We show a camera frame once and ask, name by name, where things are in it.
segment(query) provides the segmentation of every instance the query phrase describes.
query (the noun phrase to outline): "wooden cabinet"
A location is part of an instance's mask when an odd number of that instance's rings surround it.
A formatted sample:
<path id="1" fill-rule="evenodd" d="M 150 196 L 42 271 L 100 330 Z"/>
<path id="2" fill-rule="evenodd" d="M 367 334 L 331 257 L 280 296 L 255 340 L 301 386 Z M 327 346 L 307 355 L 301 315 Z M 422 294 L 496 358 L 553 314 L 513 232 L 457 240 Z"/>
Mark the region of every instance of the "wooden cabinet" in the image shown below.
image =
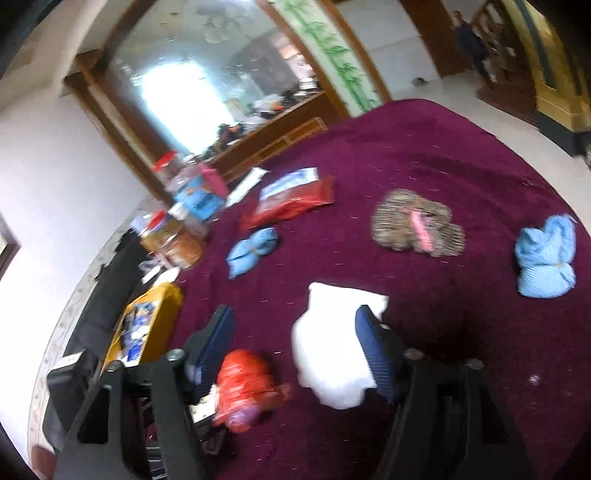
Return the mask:
<path id="1" fill-rule="evenodd" d="M 219 154 L 211 165 L 232 181 L 299 141 L 328 129 L 341 119 L 324 92 L 317 93 L 269 120 Z"/>

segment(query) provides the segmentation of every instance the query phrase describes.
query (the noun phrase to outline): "mirror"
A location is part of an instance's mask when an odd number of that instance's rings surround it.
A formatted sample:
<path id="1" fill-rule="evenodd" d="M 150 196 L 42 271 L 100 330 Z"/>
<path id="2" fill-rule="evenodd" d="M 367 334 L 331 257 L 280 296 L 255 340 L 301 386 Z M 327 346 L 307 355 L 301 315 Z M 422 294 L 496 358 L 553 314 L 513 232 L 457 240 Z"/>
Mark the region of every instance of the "mirror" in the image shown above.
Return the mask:
<path id="1" fill-rule="evenodd" d="M 310 65 L 252 0 L 160 0 L 109 70 L 179 150 L 206 158 L 317 92 Z"/>

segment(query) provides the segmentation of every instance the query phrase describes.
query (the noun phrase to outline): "blue cloth bundle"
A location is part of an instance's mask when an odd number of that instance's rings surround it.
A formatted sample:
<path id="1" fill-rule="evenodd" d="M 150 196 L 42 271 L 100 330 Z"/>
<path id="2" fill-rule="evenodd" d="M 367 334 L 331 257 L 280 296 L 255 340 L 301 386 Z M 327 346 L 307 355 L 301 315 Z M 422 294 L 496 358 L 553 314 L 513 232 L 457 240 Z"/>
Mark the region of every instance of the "blue cloth bundle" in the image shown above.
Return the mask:
<path id="1" fill-rule="evenodd" d="M 515 244 L 522 268 L 517 290 L 525 297 L 553 299 L 574 287 L 575 220 L 570 215 L 548 217 L 541 230 L 524 228 Z"/>
<path id="2" fill-rule="evenodd" d="M 240 240 L 226 257 L 230 266 L 228 278 L 235 278 L 254 268 L 260 257 L 270 254 L 276 244 L 277 231 L 273 227 L 258 230 L 246 240 Z"/>

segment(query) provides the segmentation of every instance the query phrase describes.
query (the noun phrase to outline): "plastic jar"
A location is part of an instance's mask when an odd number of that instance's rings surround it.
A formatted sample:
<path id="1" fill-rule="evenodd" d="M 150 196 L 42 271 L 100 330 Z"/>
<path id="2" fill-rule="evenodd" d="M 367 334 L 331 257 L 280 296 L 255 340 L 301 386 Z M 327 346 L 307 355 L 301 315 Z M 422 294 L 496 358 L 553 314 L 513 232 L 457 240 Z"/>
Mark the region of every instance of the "plastic jar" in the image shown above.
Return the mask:
<path id="1" fill-rule="evenodd" d="M 180 268 L 192 267 L 203 255 L 205 244 L 194 236 L 180 220 L 164 210 L 154 214 L 142 234 L 142 244 L 149 251 L 163 254 Z"/>

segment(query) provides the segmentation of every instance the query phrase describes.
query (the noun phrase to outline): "blue packaging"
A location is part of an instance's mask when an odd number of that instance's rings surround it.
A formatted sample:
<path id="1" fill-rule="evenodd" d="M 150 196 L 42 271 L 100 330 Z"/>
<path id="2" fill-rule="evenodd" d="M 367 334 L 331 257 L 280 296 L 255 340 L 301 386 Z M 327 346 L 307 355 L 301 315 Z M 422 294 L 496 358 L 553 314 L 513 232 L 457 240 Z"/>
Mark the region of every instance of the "blue packaging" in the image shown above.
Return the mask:
<path id="1" fill-rule="evenodd" d="M 189 180 L 174 198 L 201 221 L 212 217 L 224 204 L 201 177 Z"/>

